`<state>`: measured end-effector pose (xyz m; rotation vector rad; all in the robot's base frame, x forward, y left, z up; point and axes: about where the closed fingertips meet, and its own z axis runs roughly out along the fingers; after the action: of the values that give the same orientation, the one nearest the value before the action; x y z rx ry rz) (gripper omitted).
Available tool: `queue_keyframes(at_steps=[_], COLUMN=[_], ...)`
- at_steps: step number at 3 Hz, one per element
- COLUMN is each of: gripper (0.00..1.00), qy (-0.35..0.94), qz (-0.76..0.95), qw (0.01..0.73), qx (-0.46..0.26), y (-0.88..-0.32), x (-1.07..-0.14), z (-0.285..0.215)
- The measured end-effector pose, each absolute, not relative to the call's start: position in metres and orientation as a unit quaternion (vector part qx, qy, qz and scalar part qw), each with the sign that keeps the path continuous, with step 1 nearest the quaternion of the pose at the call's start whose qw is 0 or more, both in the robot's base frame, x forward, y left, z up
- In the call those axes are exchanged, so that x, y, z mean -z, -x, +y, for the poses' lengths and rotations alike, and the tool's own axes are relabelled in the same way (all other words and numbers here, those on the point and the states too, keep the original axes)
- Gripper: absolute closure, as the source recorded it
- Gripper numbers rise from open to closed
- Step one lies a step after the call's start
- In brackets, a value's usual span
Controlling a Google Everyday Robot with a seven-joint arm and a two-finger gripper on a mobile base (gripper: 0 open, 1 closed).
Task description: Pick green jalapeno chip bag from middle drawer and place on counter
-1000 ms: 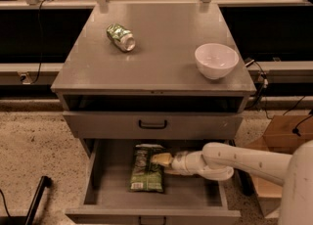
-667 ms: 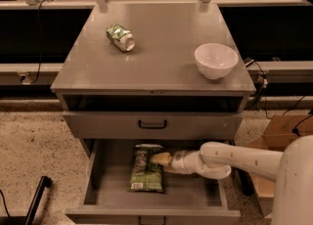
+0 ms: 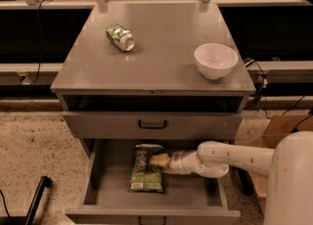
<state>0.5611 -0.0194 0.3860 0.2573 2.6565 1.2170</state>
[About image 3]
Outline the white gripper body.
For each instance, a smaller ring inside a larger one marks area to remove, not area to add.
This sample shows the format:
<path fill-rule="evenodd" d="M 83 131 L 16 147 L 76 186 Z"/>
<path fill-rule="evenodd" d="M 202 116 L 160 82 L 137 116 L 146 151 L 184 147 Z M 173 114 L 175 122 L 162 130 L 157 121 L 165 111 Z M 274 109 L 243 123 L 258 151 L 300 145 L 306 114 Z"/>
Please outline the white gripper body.
<path fill-rule="evenodd" d="M 168 166 L 176 174 L 191 174 L 200 166 L 200 159 L 196 151 L 178 151 L 171 155 Z"/>

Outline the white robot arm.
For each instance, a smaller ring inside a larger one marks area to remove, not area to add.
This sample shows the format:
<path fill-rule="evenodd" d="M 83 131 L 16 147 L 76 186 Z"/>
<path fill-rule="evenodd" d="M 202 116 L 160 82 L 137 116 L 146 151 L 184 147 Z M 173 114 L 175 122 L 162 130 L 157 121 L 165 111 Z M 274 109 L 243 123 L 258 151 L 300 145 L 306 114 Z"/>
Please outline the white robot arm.
<path fill-rule="evenodd" d="M 295 132 L 274 149 L 206 141 L 193 151 L 153 156 L 165 172 L 206 178 L 225 176 L 230 166 L 268 179 L 264 225 L 313 224 L 313 132 Z"/>

